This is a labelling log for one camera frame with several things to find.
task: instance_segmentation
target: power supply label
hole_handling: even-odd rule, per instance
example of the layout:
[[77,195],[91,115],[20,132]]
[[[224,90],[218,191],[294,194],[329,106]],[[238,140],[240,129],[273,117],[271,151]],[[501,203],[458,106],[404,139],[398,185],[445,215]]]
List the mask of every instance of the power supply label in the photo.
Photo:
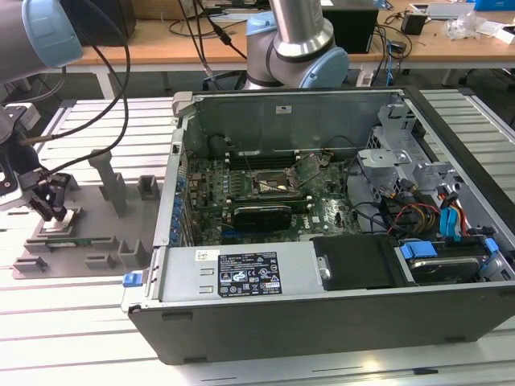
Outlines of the power supply label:
[[223,298],[282,294],[277,253],[219,255],[218,294]]

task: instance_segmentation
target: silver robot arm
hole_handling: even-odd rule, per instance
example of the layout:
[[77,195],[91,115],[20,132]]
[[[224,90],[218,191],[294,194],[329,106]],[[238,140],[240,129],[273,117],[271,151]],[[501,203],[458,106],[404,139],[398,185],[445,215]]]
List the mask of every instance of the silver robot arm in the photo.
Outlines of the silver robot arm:
[[247,23],[246,89],[339,87],[348,56],[336,47],[320,0],[270,0]]
[[[82,47],[59,0],[0,0],[0,84],[81,58]],[[22,146],[19,117],[0,105],[0,209],[31,205],[45,220],[62,220],[64,188],[71,176],[39,183],[38,155]]]

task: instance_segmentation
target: floor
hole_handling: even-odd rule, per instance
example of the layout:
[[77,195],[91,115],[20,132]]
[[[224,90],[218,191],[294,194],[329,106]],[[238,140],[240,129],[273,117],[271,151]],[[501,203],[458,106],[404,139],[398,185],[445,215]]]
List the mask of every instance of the floor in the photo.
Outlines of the floor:
[[[409,75],[400,75],[397,85],[413,85],[419,89],[442,88],[441,79],[444,71],[440,70],[412,70]],[[461,87],[457,80],[464,74],[459,71],[453,82],[452,88]],[[202,79],[205,75],[202,72],[171,72],[171,91],[163,89],[161,75],[159,73],[136,72],[130,75],[130,83],[127,89],[127,96],[134,97],[164,97],[172,96],[175,92],[184,90],[201,90]],[[357,71],[348,75],[345,87],[352,87],[356,83]],[[38,92],[41,87],[41,78],[33,78],[33,92]],[[59,79],[59,75],[48,75],[46,83],[52,87]],[[224,89],[231,89],[235,80],[222,80],[220,82]],[[515,91],[509,91],[509,84],[515,84],[515,80],[501,75],[498,71],[477,70],[468,77],[467,87],[481,98],[495,113],[507,122],[511,122],[515,116]],[[13,92],[7,101],[15,101],[24,96],[20,92]],[[42,119],[32,131],[32,135],[39,135],[44,129],[52,114],[60,105],[60,100],[65,99],[97,99],[101,98],[101,90],[94,75],[89,74],[68,74],[63,88],[58,92],[57,97],[51,97],[37,103],[37,108],[42,114]]]

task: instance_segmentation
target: slotted metal table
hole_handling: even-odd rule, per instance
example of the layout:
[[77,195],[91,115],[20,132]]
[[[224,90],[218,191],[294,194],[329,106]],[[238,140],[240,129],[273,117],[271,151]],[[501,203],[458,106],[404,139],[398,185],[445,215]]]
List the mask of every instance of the slotted metal table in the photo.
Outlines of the slotted metal table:
[[[424,92],[472,153],[515,199],[515,145],[508,126],[474,96]],[[113,150],[113,168],[127,183],[139,175],[164,178],[175,120],[171,98],[130,100],[130,125]],[[46,133],[86,122],[108,101],[63,105]],[[38,148],[57,165],[109,144],[122,125],[122,104],[74,137]],[[436,144],[432,145],[437,155]],[[87,162],[70,170],[80,184],[100,179]],[[26,208],[0,215],[0,382],[2,384],[215,384],[465,385],[515,383],[515,318],[476,343],[244,362],[169,367],[156,357],[122,313],[120,277],[15,281],[12,263],[39,218]],[[273,315],[267,315],[273,322]]]

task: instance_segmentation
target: green circuit board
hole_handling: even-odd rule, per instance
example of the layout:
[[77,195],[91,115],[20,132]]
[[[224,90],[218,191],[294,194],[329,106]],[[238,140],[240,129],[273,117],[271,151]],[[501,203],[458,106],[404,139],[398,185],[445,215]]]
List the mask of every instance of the green circuit board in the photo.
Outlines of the green circuit board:
[[[189,196],[198,219],[197,245],[250,244],[310,240],[313,236],[360,233],[342,190],[348,162],[323,162],[313,154],[285,173],[283,169],[230,170],[223,162],[195,160]],[[295,189],[286,192],[286,181]],[[238,232],[232,226],[239,207],[285,205],[292,216],[287,230]]]

